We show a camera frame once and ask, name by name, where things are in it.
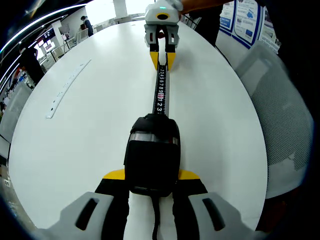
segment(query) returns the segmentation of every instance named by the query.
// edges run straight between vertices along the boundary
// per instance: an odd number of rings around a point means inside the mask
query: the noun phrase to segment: poster
[[[237,0],[236,3],[234,33],[250,44],[254,41],[258,8],[255,0]]]
[[[220,14],[220,26],[231,31],[234,20],[235,2],[227,2],[223,5]]]
[[[279,42],[279,40],[276,37],[274,26],[270,20],[270,16],[266,7],[263,8],[262,27],[258,40],[264,42],[273,51],[278,53],[281,42]]]

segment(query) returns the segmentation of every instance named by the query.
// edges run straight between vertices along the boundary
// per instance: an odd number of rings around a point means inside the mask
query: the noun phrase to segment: oval table
[[[131,127],[152,112],[157,72],[144,41],[145,21],[108,27],[66,53],[27,100],[13,135],[9,174],[38,228],[102,177],[123,168]],[[255,229],[266,196],[267,155],[255,108],[233,69],[198,33],[179,23],[170,72],[169,117],[181,136],[181,169],[237,208]],[[160,41],[161,59],[164,43]],[[53,118],[46,114],[72,72],[78,75]],[[176,239],[172,197],[160,200],[159,236]],[[130,194],[124,239],[151,239],[154,210]]]

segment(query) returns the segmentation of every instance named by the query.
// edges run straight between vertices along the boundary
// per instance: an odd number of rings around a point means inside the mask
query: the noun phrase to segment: mesh chair back
[[[314,121],[281,59],[256,42],[236,68],[260,120],[268,183],[266,198],[301,184],[310,158]]]

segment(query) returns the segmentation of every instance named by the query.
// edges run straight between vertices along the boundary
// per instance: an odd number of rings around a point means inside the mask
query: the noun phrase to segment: metal ruler
[[[74,80],[77,78],[77,76],[81,73],[81,71],[88,65],[88,63],[90,63],[90,61],[91,61],[91,59],[89,61],[87,61],[86,63],[82,63],[79,67],[77,67],[73,71],[73,73],[69,77],[68,81],[64,84],[62,90],[59,91],[59,93],[56,95],[55,99],[53,100],[52,106],[50,107],[45,118],[51,119],[54,116],[54,114],[58,108],[59,103],[61,102],[62,98],[64,97],[64,95],[68,91],[69,87],[74,82]]]

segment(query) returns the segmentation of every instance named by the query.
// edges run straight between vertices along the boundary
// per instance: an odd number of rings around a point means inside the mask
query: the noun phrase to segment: window
[[[85,11],[91,25],[97,25],[116,17],[112,0],[91,1],[85,6]]]
[[[154,4],[154,0],[125,0],[126,12],[130,14],[144,14],[149,4]]]

